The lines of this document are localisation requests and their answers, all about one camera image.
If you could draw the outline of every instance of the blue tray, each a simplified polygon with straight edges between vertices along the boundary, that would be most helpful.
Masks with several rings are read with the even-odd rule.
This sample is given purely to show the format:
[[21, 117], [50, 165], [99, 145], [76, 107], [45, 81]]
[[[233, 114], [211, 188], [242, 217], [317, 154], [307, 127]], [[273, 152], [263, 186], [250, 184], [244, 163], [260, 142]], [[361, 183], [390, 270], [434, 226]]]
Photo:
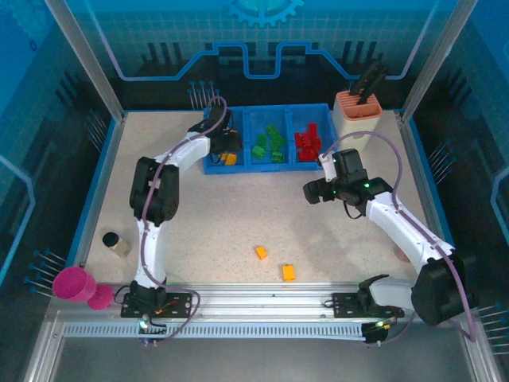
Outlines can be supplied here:
[[[233, 112], [233, 129], [243, 137], [243, 149], [237, 154], [235, 166], [225, 166], [224, 161], [213, 163], [209, 156], [204, 158], [204, 172], [213, 173], [263, 173], [274, 171], [319, 170], [315, 162], [300, 162], [297, 157], [294, 133], [304, 133], [311, 122], [317, 123], [317, 133], [325, 151], [336, 140], [336, 129], [326, 103], [304, 105], [274, 105], [230, 107]], [[267, 125], [274, 125], [285, 139], [281, 148], [283, 163], [273, 163], [270, 153], [270, 139], [267, 137], [266, 154], [263, 159], [252, 156], [258, 135], [265, 134]]]

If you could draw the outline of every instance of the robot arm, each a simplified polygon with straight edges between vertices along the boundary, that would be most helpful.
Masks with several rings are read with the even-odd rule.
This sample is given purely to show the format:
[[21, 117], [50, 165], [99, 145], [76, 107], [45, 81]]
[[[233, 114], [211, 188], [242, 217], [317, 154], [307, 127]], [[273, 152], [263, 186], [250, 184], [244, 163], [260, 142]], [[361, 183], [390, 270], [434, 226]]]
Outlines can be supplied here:
[[[198, 138], [193, 138], [209, 130], [217, 123], [222, 114], [222, 107], [212, 107], [207, 119], [188, 130], [183, 139], [185, 144], [179, 143], [178, 149], [168, 150], [155, 158], [140, 158], [136, 165], [130, 192], [130, 207], [134, 210], [134, 216], [137, 219], [140, 245], [142, 236], [146, 233], [144, 248], [146, 270], [160, 283], [165, 283], [166, 273], [164, 267], [165, 253], [158, 248], [158, 237], [161, 230], [167, 226], [168, 222], [177, 213], [181, 173], [209, 154], [221, 154], [242, 148], [241, 138], [236, 131], [228, 127], [229, 120], [232, 117], [229, 110], [216, 129]], [[146, 230], [145, 222], [142, 219], [143, 208], [157, 168], [169, 155], [170, 151], [172, 155], [162, 167], [160, 176], [156, 180], [156, 189], [150, 199], [146, 214], [148, 224]], [[138, 260], [138, 269], [134, 281], [130, 284], [130, 301], [136, 305], [136, 311], [147, 314], [160, 310], [166, 302], [165, 289], [158, 286], [147, 276], [142, 266], [141, 256]]]
[[[437, 325], [463, 312], [460, 295], [441, 254], [453, 261], [467, 292], [468, 303], [478, 303], [475, 258], [460, 253], [434, 235], [406, 209], [399, 199], [394, 205], [392, 188], [381, 178], [369, 179], [357, 150], [343, 150], [319, 157], [325, 177], [304, 186], [310, 204], [339, 199], [354, 206], [362, 216], [377, 224], [405, 253], [418, 273], [417, 280], [380, 275], [359, 285], [359, 300], [369, 312], [377, 306], [398, 306], [414, 310], [421, 319]], [[410, 218], [416, 229], [403, 215]], [[433, 239], [433, 244], [423, 232]]]

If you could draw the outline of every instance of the blue compartment bin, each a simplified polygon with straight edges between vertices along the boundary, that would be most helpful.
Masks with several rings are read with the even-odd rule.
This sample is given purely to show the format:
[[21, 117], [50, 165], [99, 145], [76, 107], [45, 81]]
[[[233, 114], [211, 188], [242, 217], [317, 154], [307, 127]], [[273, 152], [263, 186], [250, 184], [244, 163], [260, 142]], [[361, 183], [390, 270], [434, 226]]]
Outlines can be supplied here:
[[[290, 114], [289, 107], [287, 106], [253, 106], [247, 108], [249, 111], [249, 158], [247, 159], [247, 167], [252, 172], [270, 172], [270, 171], [289, 171], [291, 153], [290, 147], [295, 147], [292, 144], [293, 136], [290, 139], [288, 134]], [[278, 151], [283, 154], [282, 163], [274, 163], [272, 161], [272, 145], [271, 139], [266, 133], [266, 127], [272, 125], [276, 128], [281, 137], [285, 140], [283, 145]], [[256, 158], [252, 154], [252, 149], [258, 143], [258, 136], [260, 134], [267, 135], [265, 157], [262, 159]]]
[[246, 157], [249, 155], [249, 140], [248, 134], [245, 134], [246, 121], [247, 121], [247, 111], [245, 111], [245, 107], [229, 107], [229, 109], [233, 112], [233, 119], [230, 120], [230, 127], [233, 130], [236, 130], [241, 137], [243, 137], [243, 149], [236, 151], [232, 154], [237, 155], [237, 162], [234, 166], [225, 166], [224, 161], [217, 160], [217, 156], [208, 155], [204, 158], [204, 172], [206, 174], [210, 173], [245, 173], [247, 171]]
[[[305, 133], [309, 123], [317, 124], [317, 135], [321, 138], [320, 154], [324, 153], [336, 141], [336, 129], [332, 122], [331, 112], [326, 103], [310, 105], [293, 105], [291, 107], [292, 123], [290, 134]], [[320, 170], [315, 162], [301, 162], [297, 156], [298, 149], [293, 144], [293, 163], [296, 170]]]

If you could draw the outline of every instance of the magenta cup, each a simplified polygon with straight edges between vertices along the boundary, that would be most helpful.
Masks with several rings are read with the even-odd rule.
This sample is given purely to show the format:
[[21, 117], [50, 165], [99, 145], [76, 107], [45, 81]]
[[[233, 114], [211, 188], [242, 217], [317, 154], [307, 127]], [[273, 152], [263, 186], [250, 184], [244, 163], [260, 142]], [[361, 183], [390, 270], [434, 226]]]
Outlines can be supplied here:
[[53, 281], [53, 293], [63, 300], [88, 301], [97, 289], [95, 279], [80, 267], [65, 268]]
[[113, 301], [113, 288], [107, 284], [97, 286], [95, 294], [87, 301], [90, 309], [103, 310], [106, 309]]

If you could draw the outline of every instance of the enclosure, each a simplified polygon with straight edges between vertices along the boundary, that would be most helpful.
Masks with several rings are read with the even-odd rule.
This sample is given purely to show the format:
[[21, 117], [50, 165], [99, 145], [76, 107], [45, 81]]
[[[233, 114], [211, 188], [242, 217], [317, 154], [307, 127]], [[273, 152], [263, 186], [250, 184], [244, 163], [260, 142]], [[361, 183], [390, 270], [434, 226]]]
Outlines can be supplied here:
[[[213, 380], [243, 370], [250, 370], [246, 380], [275, 380], [282, 364], [306, 364], [303, 354], [326, 348], [327, 356], [319, 353], [287, 377], [330, 378], [323, 370], [306, 373], [337, 352], [349, 362], [373, 362], [372, 374], [355, 370], [351, 378], [391, 380], [401, 377], [397, 368], [380, 370], [396, 352], [408, 358], [408, 380], [427, 380], [412, 364], [441, 341], [447, 345], [430, 361], [435, 380], [507, 378], [507, 315], [489, 315], [509, 309], [507, 2], [4, 0], [0, 6], [2, 380], [68, 380], [74, 371], [78, 380], [115, 380], [101, 359], [127, 365], [137, 357], [131, 344], [139, 337], [132, 331], [137, 321], [120, 318], [120, 305], [95, 312], [62, 302], [52, 295], [52, 281], [70, 266], [115, 289], [133, 280], [138, 230], [129, 197], [137, 160], [179, 143], [213, 96], [227, 101], [243, 147], [231, 153], [233, 166], [206, 156], [181, 174], [179, 210], [161, 234], [165, 271], [169, 282], [199, 290], [204, 303], [183, 335], [194, 339], [179, 340], [180, 353], [175, 342], [161, 350], [152, 376], [165, 375], [163, 359], [176, 353], [191, 367], [186, 354], [221, 348], [221, 356], [203, 363]], [[348, 219], [337, 202], [309, 205], [302, 192], [323, 172], [301, 160], [298, 134], [316, 123], [321, 152], [339, 138], [336, 93], [350, 89], [374, 60], [388, 70], [375, 90], [383, 109], [375, 130], [402, 153], [398, 196], [431, 231], [476, 255], [476, 343], [447, 325], [421, 322], [379, 355], [355, 342], [317, 339], [338, 322], [317, 301], [353, 293], [375, 275], [416, 277], [369, 220]], [[282, 143], [274, 144], [267, 126]], [[265, 147], [265, 134], [266, 149], [253, 154]], [[361, 154], [371, 177], [394, 182], [389, 146], [370, 138]], [[132, 245], [125, 259], [104, 246], [108, 231]], [[256, 256], [260, 245], [267, 259]], [[295, 266], [295, 284], [282, 282], [283, 264]], [[340, 324], [355, 330], [374, 320]], [[466, 327], [463, 316], [458, 321]], [[287, 358], [266, 353], [258, 361], [268, 371], [257, 375], [246, 361], [253, 343], [252, 352], [275, 347]], [[111, 354], [121, 348], [117, 360]], [[84, 352], [96, 357], [78, 361]], [[450, 353], [460, 357], [444, 361]], [[243, 366], [233, 374], [220, 366], [229, 357]], [[88, 362], [93, 372], [84, 369]], [[204, 378], [195, 372], [176, 377]]]

